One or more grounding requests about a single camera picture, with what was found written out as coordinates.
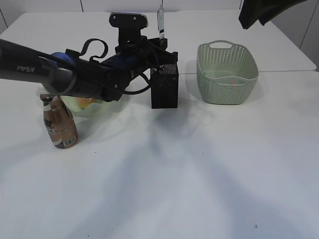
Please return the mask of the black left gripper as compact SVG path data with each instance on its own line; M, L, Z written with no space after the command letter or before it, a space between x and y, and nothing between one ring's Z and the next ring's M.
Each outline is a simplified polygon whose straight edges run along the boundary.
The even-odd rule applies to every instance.
M134 75L147 69L159 69L161 65L174 64L178 61L177 52L168 52L167 38L159 39L142 37L140 44L128 44L115 48L114 67L132 71Z

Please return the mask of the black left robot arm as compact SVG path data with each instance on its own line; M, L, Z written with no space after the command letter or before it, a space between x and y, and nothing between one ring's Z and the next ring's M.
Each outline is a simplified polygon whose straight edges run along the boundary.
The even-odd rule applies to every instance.
M158 38L142 37L139 44L127 45L104 61L109 47L105 41L101 55L81 57L95 39L87 40L81 52L46 54L10 41L0 41L0 77L5 80L40 83L50 94L118 101L122 95L137 95L159 84L162 67L175 65L177 52L160 47Z

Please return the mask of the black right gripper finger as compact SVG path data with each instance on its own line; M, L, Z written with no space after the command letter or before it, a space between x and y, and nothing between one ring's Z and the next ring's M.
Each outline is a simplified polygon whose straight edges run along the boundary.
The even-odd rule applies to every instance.
M282 12L304 1L305 0L263 0L262 14L259 17L259 22L265 25Z
M249 29L258 20L261 6L260 0L243 1L239 15L239 21L243 29Z

